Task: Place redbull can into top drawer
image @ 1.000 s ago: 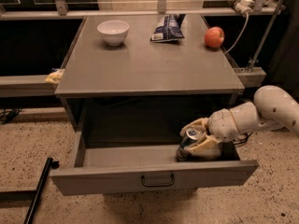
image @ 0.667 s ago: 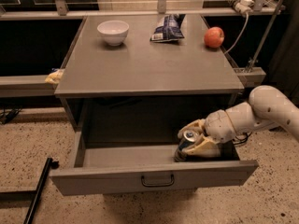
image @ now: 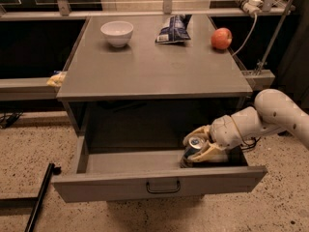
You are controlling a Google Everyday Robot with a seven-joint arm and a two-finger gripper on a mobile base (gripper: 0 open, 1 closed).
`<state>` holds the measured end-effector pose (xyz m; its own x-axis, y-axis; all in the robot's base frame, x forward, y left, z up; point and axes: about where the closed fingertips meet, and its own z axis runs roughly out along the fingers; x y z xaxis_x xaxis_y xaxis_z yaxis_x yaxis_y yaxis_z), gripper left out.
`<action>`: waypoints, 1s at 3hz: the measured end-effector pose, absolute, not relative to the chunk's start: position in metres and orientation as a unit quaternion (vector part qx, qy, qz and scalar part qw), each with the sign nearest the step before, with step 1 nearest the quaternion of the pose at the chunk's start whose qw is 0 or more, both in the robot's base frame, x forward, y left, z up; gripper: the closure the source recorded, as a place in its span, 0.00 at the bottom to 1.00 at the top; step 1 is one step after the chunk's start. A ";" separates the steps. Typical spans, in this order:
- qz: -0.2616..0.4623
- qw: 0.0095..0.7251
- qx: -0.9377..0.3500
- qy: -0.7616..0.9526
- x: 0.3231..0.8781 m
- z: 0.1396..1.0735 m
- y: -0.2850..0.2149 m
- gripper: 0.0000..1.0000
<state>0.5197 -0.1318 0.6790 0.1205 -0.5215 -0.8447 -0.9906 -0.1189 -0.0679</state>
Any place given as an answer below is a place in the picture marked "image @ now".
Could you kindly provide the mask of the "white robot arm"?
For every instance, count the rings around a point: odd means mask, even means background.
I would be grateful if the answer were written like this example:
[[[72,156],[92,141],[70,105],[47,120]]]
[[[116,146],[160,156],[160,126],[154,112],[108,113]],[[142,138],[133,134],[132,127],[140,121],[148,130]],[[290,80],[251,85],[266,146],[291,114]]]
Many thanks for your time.
[[[286,94],[275,89],[261,91],[249,106],[215,119],[184,140],[187,162],[224,162],[228,152],[247,140],[288,131],[309,148],[309,115]]]

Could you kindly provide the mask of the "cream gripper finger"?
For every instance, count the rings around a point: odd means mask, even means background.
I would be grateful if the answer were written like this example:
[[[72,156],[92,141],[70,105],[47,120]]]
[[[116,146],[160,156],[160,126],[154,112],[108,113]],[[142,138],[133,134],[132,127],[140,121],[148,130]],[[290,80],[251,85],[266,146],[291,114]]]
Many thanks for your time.
[[[203,144],[202,148],[187,157],[191,162],[226,162],[227,153],[224,148],[219,147],[216,143],[210,143],[208,140]]]
[[[186,146],[188,144],[189,139],[193,136],[197,136],[205,140],[209,140],[210,139],[210,128],[211,128],[210,125],[206,125],[206,126],[199,127],[196,130],[193,130],[183,139],[183,145]]]

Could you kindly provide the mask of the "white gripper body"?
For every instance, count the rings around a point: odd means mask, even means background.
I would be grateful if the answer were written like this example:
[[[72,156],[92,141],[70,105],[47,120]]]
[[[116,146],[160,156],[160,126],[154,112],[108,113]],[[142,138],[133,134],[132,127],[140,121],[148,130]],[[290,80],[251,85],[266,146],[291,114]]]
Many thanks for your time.
[[[230,150],[242,143],[239,130],[231,116],[215,119],[210,128],[211,141],[222,149]]]

